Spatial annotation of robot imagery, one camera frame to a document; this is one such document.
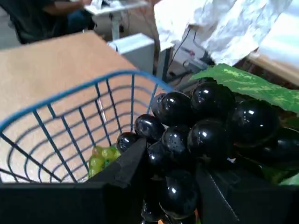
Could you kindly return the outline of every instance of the green grape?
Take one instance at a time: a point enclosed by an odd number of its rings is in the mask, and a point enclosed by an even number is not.
[[[92,178],[94,175],[96,175],[96,171],[93,169],[93,168],[89,168],[89,171],[88,171],[88,178]]]
[[[116,149],[115,146],[110,146],[109,149],[110,149],[113,153],[115,153],[115,152],[117,151],[117,149]]]
[[[105,160],[102,157],[92,155],[89,159],[89,168],[99,170],[103,167]]]
[[[111,150],[111,148],[104,148],[102,150],[102,156],[106,159],[106,160],[110,160],[110,161],[114,161],[114,152],[113,150]]]
[[[118,157],[120,157],[120,152],[117,150],[115,153],[114,153],[114,157],[115,159],[117,159]]]
[[[103,147],[101,147],[101,146],[95,146],[95,147],[93,147],[93,155],[101,157],[102,150],[103,150]]]

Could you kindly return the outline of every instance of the artificial grape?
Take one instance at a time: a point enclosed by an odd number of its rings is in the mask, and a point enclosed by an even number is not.
[[[161,116],[159,106],[161,103],[162,98],[165,96],[165,93],[160,93],[159,95],[155,96],[153,102],[151,104],[151,111],[153,112],[154,116],[158,118],[163,123],[163,118]]]
[[[185,125],[172,126],[163,133],[161,142],[170,158],[178,164],[190,162],[190,152],[187,148],[187,138],[190,128]]]
[[[111,148],[104,148],[104,149],[102,150],[102,156],[103,156],[106,160],[110,160],[110,161],[115,160],[114,151],[111,150]]]
[[[268,102],[257,99],[239,103],[227,121],[227,128],[238,147],[262,145],[279,127],[278,112]]]
[[[103,148],[101,146],[95,146],[93,147],[92,155],[102,156],[102,150]]]
[[[120,153],[125,152],[128,148],[131,147],[137,140],[139,136],[133,132],[124,132],[118,136],[116,140],[116,148]]]
[[[275,137],[255,148],[238,148],[238,152],[269,167],[299,169],[299,132],[280,128]]]
[[[191,107],[199,120],[214,118],[226,121],[228,113],[235,107],[235,97],[228,87],[206,82],[194,90]]]
[[[140,115],[134,123],[134,129],[136,134],[150,143],[159,141],[165,131],[159,119],[150,114]]]
[[[89,159],[89,168],[99,169],[104,165],[104,162],[103,158],[92,155]]]
[[[114,153],[114,157],[115,159],[117,159],[118,157],[120,157],[120,152],[117,150],[115,153]]]
[[[141,216],[145,221],[154,223],[159,221],[164,215],[164,212],[159,206],[159,201],[153,198],[144,199],[141,210]]]
[[[89,168],[88,178],[92,178],[96,174],[97,174],[97,172],[93,168]]]
[[[188,134],[188,149],[191,155],[205,164],[226,164],[232,145],[228,132],[222,122],[217,120],[201,120]]]
[[[159,106],[163,124],[167,126],[188,125],[194,122],[190,98],[181,92],[169,92]]]
[[[194,214],[199,187],[187,171],[173,170],[162,180],[158,195],[160,206],[168,216],[183,219]]]
[[[149,170],[158,176],[165,175],[175,167],[160,141],[152,144],[148,149]]]

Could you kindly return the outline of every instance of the cable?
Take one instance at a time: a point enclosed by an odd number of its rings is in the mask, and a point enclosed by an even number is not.
[[[168,69],[167,69],[167,72],[166,72],[166,73],[168,73],[168,70],[169,70],[169,68],[170,68],[170,66],[171,66],[171,64],[172,64],[172,62],[173,62],[173,60],[174,60],[174,57],[176,56],[176,54],[177,54],[179,48],[182,46],[182,44],[183,44],[183,43],[185,42],[185,40],[187,39],[187,37],[188,37],[188,35],[189,35],[189,33],[190,33],[190,30],[191,30],[191,28],[189,28],[186,37],[182,40],[182,42],[181,42],[181,44],[179,45],[178,49],[177,49],[176,52],[173,54],[173,57],[172,57],[172,59],[171,59],[169,65],[168,65]]]
[[[196,34],[197,34],[197,30],[195,31],[195,33],[194,33],[194,37],[193,37],[193,44],[196,46],[196,47],[198,47],[198,48],[200,48],[200,49],[203,49],[203,50],[205,50],[202,46],[200,46],[200,45],[198,45],[196,42],[195,42],[195,37],[196,37]]]

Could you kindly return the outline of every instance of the white machine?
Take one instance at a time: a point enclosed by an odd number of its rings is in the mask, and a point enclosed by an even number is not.
[[[127,36],[108,43],[135,67],[153,74],[155,42],[144,34]]]

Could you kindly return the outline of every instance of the table leg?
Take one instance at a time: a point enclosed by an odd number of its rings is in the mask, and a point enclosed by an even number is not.
[[[110,14],[112,39],[117,40],[120,38],[120,13]]]

